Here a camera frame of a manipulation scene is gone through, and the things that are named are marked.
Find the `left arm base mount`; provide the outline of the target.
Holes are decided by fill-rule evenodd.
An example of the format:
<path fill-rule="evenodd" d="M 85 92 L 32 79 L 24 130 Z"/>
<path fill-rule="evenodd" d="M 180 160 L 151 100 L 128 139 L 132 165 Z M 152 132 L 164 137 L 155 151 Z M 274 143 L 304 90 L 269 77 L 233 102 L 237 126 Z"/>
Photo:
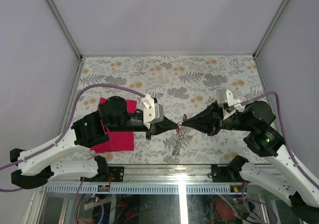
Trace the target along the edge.
<path fill-rule="evenodd" d="M 97 175 L 92 178 L 93 182 L 123 182 L 124 170 L 123 166 L 109 167 L 105 158 L 96 156 L 94 160 L 97 162 Z"/>

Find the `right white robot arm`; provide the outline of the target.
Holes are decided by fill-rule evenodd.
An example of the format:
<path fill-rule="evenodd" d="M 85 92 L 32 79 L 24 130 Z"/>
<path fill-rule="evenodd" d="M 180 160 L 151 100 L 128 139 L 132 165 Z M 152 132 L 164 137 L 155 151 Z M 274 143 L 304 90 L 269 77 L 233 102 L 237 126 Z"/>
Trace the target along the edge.
<path fill-rule="evenodd" d="M 281 172 L 283 178 L 270 174 L 248 159 L 236 155 L 227 165 L 227 175 L 232 181 L 257 184 L 284 201 L 292 212 L 308 224 L 319 222 L 319 181 L 308 180 L 309 174 L 300 171 L 301 164 L 288 152 L 284 138 L 271 127 L 276 119 L 271 107 L 264 101 L 246 105 L 242 112 L 228 115 L 217 102 L 182 124 L 209 136 L 220 130 L 247 131 L 243 141 L 259 157 L 264 158 Z"/>

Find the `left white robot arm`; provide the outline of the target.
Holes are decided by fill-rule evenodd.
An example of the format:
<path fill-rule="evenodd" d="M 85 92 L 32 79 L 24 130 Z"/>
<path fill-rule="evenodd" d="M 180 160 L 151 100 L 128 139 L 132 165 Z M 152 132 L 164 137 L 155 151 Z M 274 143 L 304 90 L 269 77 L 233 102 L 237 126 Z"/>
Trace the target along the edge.
<path fill-rule="evenodd" d="M 10 161 L 17 166 L 10 175 L 11 183 L 22 189 L 34 189 L 52 180 L 108 182 L 111 174 L 102 156 L 79 162 L 63 158 L 110 141 L 110 132 L 145 132 L 146 139 L 150 140 L 154 135 L 177 129 L 177 124 L 164 116 L 157 100 L 144 97 L 142 107 L 129 112 L 127 101 L 113 96 L 101 102 L 95 112 L 74 122 L 59 137 L 34 149 L 11 150 Z"/>

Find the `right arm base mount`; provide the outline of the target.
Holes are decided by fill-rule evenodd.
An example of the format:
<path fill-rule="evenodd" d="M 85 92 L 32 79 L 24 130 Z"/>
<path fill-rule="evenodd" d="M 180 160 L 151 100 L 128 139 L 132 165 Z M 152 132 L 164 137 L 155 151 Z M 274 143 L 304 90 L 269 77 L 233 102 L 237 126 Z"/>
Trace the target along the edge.
<path fill-rule="evenodd" d="M 211 164 L 211 171 L 207 174 L 207 177 L 210 178 L 213 183 L 243 182 L 239 172 L 242 170 L 242 166 L 247 162 L 248 159 L 237 155 L 226 166 Z"/>

